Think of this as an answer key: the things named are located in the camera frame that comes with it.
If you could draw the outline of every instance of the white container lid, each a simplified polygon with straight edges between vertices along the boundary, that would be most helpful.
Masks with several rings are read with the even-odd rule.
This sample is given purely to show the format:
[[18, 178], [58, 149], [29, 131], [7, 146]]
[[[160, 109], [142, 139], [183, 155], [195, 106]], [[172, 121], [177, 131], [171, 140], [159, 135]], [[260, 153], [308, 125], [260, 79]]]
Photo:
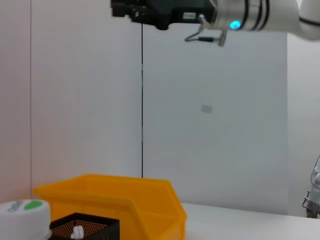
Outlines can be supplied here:
[[47, 240], [50, 206], [42, 200], [19, 200], [0, 205], [0, 240]]

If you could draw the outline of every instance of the wire mesh container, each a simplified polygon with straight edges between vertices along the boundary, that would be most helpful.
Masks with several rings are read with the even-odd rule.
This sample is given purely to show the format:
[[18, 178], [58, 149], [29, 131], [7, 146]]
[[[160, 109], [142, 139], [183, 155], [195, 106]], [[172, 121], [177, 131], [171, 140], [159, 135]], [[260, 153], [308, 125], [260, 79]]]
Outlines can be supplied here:
[[70, 240], [76, 226], [83, 227], [83, 240], [120, 240], [119, 220], [81, 213], [53, 221], [49, 240]]

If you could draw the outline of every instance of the white table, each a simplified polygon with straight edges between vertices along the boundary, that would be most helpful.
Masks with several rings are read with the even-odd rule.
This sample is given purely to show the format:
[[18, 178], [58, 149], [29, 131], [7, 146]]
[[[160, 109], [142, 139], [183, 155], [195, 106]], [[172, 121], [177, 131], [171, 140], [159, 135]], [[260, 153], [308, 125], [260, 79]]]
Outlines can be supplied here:
[[320, 239], [320, 220], [183, 204], [186, 240]]

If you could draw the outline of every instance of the yellow plastic bin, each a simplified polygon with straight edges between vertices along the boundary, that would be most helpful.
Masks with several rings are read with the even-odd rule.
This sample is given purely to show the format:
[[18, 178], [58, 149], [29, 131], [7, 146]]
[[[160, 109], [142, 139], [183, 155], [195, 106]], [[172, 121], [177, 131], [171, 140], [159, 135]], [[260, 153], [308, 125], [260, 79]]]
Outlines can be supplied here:
[[167, 180], [84, 175], [36, 187], [51, 220], [73, 213], [120, 220], [121, 240], [184, 240], [187, 220]]

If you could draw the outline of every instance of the black vertical line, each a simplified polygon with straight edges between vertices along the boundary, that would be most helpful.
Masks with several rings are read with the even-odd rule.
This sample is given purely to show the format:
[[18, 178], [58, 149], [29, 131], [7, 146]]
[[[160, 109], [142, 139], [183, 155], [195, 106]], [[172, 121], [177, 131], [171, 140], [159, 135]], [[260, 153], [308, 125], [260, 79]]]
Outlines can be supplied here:
[[141, 177], [144, 177], [144, 25], [141, 23]]
[[32, 198], [32, 0], [30, 0], [30, 198]]

